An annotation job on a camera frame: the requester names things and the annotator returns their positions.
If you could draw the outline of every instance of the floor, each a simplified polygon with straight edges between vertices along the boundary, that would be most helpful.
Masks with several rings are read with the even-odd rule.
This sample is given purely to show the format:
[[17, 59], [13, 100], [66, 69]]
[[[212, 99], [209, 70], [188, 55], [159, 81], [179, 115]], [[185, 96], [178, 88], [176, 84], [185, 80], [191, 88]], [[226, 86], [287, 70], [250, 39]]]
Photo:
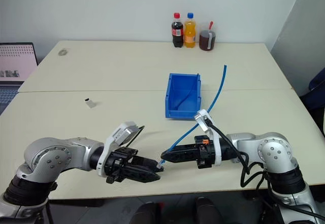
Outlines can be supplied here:
[[247, 200], [242, 191], [107, 199], [101, 207], [51, 204], [51, 211], [55, 224], [124, 224], [142, 204], [152, 201], [164, 206], [161, 224], [194, 224], [192, 208], [196, 197], [212, 200], [227, 223], [258, 223], [262, 205], [255, 198]]

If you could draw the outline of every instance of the bottle label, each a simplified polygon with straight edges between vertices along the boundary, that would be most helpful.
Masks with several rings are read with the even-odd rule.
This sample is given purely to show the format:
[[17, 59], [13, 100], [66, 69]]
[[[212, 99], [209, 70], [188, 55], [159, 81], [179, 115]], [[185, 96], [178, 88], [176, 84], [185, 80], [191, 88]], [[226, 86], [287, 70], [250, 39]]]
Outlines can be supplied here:
[[183, 35], [183, 29], [173, 29], [172, 28], [172, 34], [173, 34], [173, 36], [182, 36]]
[[185, 36], [185, 42], [194, 43], [195, 42], [195, 36]]

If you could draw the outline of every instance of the blue tube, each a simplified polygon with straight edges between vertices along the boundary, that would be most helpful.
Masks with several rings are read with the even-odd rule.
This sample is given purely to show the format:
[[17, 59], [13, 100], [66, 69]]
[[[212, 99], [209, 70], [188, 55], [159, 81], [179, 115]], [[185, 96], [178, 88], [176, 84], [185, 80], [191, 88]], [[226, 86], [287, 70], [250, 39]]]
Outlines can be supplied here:
[[[220, 83], [220, 86], [219, 86], [219, 90], [218, 90], [218, 93], [217, 95], [215, 96], [215, 98], [213, 99], [209, 109], [207, 110], [207, 112], [209, 113], [211, 111], [211, 109], [213, 108], [214, 104], [216, 103], [221, 91], [222, 91], [222, 87], [223, 87], [223, 84], [224, 84], [224, 80], [225, 80], [225, 76], [226, 76], [226, 73], [227, 73], [227, 65], [224, 65], [223, 66], [223, 75], [222, 75], [222, 79], [221, 79], [221, 83]], [[188, 130], [182, 137], [180, 137], [169, 149], [168, 151], [171, 151], [179, 142], [181, 142], [187, 135], [189, 135], [194, 129], [196, 129], [198, 127], [198, 124], [195, 124], [194, 127], [192, 127], [190, 130]], [[160, 165], [162, 165], [163, 163], [165, 163], [165, 160], [161, 160], [160, 161]]]

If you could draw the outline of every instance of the blue storage box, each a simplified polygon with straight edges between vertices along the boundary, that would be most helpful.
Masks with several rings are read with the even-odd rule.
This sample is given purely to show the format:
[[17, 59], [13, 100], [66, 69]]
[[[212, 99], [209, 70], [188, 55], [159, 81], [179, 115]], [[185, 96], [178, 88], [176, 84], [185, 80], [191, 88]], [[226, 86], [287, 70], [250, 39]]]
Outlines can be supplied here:
[[200, 107], [200, 75], [171, 73], [165, 99], [166, 118], [194, 119]]

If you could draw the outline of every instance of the table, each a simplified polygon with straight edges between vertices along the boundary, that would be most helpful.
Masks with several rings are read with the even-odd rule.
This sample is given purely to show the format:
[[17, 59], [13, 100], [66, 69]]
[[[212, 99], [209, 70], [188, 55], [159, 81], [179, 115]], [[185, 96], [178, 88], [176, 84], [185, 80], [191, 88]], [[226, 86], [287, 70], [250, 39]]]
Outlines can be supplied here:
[[[207, 108], [215, 91], [202, 91]], [[97, 106], [90, 109], [85, 98]], [[158, 160], [161, 152], [193, 124], [164, 117], [165, 91], [67, 91], [19, 93], [0, 117], [0, 189], [4, 191], [23, 163], [28, 144], [42, 137], [88, 137], [104, 142], [123, 121], [133, 120], [144, 131], [132, 144], [139, 155]], [[293, 147], [304, 179], [325, 183], [325, 175], [310, 169], [325, 165], [325, 139], [292, 89], [225, 90], [211, 111], [226, 134], [279, 132]], [[196, 129], [182, 144], [194, 143]], [[195, 162], [166, 163], [161, 180], [138, 183], [125, 180], [107, 184], [95, 171], [70, 170], [60, 175], [51, 199], [109, 198], [235, 190], [240, 187], [241, 165], [223, 162], [220, 167], [197, 169]], [[246, 188], [255, 188], [252, 181]]]
[[[222, 44], [202, 51], [172, 43], [60, 41], [19, 92], [161, 90], [169, 73], [199, 73], [202, 90], [217, 90], [223, 65], [229, 66], [224, 90], [290, 89], [291, 85], [264, 44]], [[68, 52], [64, 56], [61, 49]]]

